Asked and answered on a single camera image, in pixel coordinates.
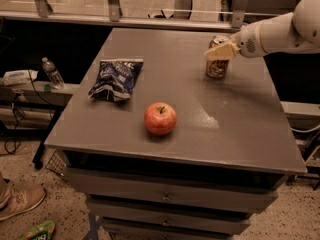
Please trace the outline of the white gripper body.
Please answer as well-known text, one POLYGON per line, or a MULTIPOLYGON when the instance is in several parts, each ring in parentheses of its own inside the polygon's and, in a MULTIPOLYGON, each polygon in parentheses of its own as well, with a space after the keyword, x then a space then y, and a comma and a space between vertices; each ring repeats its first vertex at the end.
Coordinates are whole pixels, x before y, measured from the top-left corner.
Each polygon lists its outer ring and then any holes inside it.
POLYGON ((237 33, 231 35, 231 40, 239 48, 239 53, 246 58, 263 57, 266 51, 262 45, 263 21, 243 26, 237 33))

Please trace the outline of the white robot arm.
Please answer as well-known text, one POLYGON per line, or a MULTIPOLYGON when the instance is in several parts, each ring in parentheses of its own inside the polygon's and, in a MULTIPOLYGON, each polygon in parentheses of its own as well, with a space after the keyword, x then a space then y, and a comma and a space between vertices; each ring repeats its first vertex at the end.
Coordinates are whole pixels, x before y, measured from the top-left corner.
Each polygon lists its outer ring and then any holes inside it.
POLYGON ((284 52, 313 54, 320 50, 320 0, 301 0, 293 12, 254 22, 204 53, 207 61, 232 60, 284 52))

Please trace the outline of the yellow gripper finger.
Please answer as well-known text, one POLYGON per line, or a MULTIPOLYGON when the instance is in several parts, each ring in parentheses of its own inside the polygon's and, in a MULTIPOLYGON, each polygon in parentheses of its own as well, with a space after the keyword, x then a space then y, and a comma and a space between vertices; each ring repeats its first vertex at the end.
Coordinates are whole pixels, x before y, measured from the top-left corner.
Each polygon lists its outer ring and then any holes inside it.
POLYGON ((240 47, 232 41, 216 44, 211 42, 209 49, 204 53, 207 61, 232 60, 240 52, 240 47))

